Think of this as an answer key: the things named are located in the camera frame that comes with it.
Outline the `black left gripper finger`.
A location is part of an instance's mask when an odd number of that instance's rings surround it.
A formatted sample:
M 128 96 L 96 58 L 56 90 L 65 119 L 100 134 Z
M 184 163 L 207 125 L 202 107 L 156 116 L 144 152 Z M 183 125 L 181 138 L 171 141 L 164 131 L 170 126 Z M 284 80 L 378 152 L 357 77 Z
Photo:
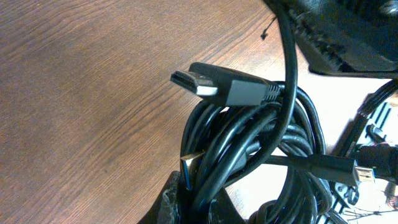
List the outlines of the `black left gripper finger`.
M 216 194 L 202 217 L 192 216 L 187 199 L 188 191 L 183 188 L 180 172 L 173 171 L 154 204 L 138 221 L 138 224 L 245 224 L 246 222 L 235 209 L 225 189 L 221 189 Z

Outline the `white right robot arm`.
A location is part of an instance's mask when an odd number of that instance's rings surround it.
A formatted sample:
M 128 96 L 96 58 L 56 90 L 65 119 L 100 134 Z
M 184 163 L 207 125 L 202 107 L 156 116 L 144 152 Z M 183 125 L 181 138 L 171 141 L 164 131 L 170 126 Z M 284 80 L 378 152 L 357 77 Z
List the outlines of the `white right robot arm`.
M 397 0 L 268 0 L 317 75 L 397 78 Z

